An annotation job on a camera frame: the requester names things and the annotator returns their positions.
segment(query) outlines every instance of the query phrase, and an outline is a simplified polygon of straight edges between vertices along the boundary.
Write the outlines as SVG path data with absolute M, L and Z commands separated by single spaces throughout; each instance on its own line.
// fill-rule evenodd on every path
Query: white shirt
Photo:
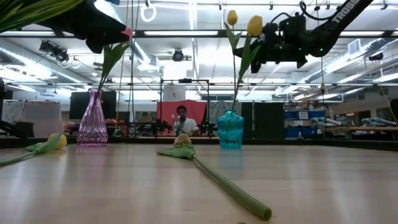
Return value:
M 180 125 L 180 120 L 176 121 L 174 123 L 174 133 L 177 132 L 178 126 Z M 192 132 L 199 130 L 197 123 L 195 122 L 194 119 L 191 118 L 185 118 L 185 121 L 182 126 L 182 130 L 185 134 L 192 134 Z

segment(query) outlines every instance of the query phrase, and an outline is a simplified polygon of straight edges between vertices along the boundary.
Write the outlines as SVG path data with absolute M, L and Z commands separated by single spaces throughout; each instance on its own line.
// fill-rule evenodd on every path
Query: tulip stem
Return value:
M 232 25 L 232 33 L 235 35 L 235 26 Z M 236 95 L 238 94 L 238 88 L 236 88 L 236 66 L 235 66 L 235 54 L 232 52 L 232 57 L 234 60 L 234 101 L 232 102 L 232 110 L 235 107 Z

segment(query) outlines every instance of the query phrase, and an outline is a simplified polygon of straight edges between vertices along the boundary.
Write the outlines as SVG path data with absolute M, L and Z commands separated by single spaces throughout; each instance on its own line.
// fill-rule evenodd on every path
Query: turquoise glass vase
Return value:
M 226 110 L 225 115 L 217 118 L 218 136 L 221 149 L 241 149 L 243 135 L 243 117 L 236 110 Z

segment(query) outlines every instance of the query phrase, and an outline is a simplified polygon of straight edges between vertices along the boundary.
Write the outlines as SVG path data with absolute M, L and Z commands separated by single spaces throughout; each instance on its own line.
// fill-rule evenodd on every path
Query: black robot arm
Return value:
M 336 12 L 326 18 L 317 18 L 307 13 L 307 6 L 300 2 L 302 13 L 294 16 L 281 13 L 262 28 L 262 34 L 251 44 L 254 49 L 261 46 L 251 63 L 251 72 L 257 73 L 261 64 L 267 62 L 296 62 L 297 68 L 305 65 L 308 54 L 314 57 L 325 56 L 336 44 L 340 34 L 352 23 L 373 0 L 346 0 Z M 279 16 L 288 18 L 273 23 Z M 312 31 L 306 31 L 305 16 L 318 21 L 326 21 Z M 236 49 L 234 54 L 242 56 L 243 48 Z

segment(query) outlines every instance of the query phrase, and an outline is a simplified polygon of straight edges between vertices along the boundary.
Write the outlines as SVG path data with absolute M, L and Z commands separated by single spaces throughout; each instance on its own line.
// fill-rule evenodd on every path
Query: person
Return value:
M 187 118 L 187 108 L 183 105 L 177 108 L 178 119 L 174 122 L 174 132 L 176 136 L 187 134 L 189 136 L 199 136 L 199 128 L 194 119 Z

